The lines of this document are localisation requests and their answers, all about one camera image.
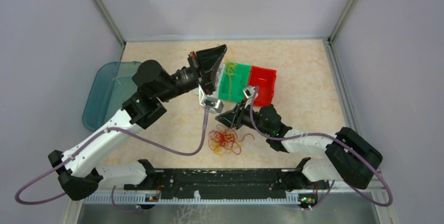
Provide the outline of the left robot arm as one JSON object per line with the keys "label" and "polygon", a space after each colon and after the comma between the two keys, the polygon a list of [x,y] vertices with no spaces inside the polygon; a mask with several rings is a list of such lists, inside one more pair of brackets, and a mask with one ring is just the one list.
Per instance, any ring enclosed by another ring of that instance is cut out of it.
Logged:
{"label": "left robot arm", "polygon": [[216,75],[227,52],[227,46],[192,51],[188,66],[169,74],[156,60],[142,62],[132,80],[137,86],[115,114],[91,136],[64,152],[55,150],[48,156],[58,174],[63,191],[71,200],[83,200],[98,189],[124,187],[151,189],[157,172],[152,164],[141,159],[124,165],[104,165],[102,160],[129,137],[153,125],[166,113],[164,103],[194,89],[204,110],[203,126],[211,113],[220,113],[223,104],[213,98]]}

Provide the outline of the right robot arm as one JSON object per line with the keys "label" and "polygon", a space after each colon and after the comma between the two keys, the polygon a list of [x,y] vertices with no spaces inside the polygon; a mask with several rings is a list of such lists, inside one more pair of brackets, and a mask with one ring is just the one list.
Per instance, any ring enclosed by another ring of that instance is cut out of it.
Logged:
{"label": "right robot arm", "polygon": [[307,157],[295,173],[295,183],[309,188],[320,180],[344,181],[348,185],[366,189],[383,160],[381,153],[349,127],[336,133],[302,132],[282,123],[273,105],[251,110],[237,104],[232,110],[216,116],[228,128],[243,126],[261,132],[275,151],[302,153]]}

